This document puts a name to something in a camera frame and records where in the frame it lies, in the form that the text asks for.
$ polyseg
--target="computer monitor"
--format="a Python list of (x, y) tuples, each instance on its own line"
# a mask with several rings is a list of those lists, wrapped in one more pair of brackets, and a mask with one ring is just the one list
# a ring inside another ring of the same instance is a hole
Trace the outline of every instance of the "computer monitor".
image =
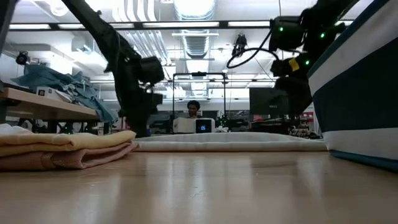
[(274, 88), (250, 88), (250, 114), (283, 118), (289, 114), (289, 98), (283, 90)]

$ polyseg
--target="yellow towel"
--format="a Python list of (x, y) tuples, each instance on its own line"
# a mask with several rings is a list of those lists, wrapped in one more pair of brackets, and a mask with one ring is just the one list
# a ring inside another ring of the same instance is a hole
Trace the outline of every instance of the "yellow towel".
[(0, 156), (33, 151), (75, 151), (117, 146), (136, 137), (132, 131), (121, 131), (106, 136), (89, 133), (34, 134), (30, 131), (0, 135)]

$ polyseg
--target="wooden table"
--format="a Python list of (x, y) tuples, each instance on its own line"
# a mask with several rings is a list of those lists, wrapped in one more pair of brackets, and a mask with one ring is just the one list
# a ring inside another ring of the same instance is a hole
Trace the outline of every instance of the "wooden table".
[(398, 223), (398, 176), (327, 152), (132, 153), (0, 183), (2, 224)]
[(53, 100), (13, 88), (5, 88), (4, 93), (0, 93), (0, 99), (2, 99), (0, 120), (3, 122), (5, 115), (32, 119), (98, 119), (96, 111), (91, 108)]

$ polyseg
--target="striped fabric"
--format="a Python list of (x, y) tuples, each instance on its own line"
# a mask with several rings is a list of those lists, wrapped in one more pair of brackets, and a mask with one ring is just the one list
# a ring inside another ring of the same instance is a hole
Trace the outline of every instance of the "striped fabric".
[(398, 171), (398, 1), (375, 0), (308, 73), (336, 157)]

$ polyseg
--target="blue and white striped cloth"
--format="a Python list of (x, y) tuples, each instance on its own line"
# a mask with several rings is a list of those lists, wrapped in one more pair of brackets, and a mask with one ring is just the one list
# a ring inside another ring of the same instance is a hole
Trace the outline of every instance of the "blue and white striped cloth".
[(398, 171), (398, 0), (375, 0), (308, 73), (336, 157)]

